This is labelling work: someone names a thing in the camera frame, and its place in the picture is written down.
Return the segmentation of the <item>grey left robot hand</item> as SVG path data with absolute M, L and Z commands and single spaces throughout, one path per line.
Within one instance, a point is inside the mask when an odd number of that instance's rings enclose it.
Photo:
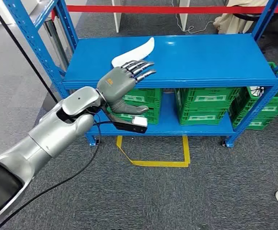
M 126 104 L 122 98 L 134 89 L 136 84 L 154 74 L 155 69 L 149 69 L 153 62 L 145 60 L 126 62 L 121 67 L 115 67 L 99 80 L 97 89 L 116 114 L 141 115 L 148 110 L 147 106 Z

